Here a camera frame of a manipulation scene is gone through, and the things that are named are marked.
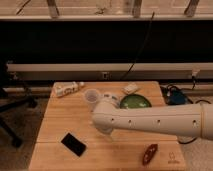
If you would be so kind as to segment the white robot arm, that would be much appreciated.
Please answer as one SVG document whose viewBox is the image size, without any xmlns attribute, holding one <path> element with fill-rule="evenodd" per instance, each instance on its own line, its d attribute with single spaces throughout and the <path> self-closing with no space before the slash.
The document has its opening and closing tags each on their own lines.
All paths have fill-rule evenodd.
<svg viewBox="0 0 213 171">
<path fill-rule="evenodd" d="M 213 140 L 213 104 L 121 109 L 105 95 L 93 110 L 92 122 L 104 134 L 125 129 Z"/>
</svg>

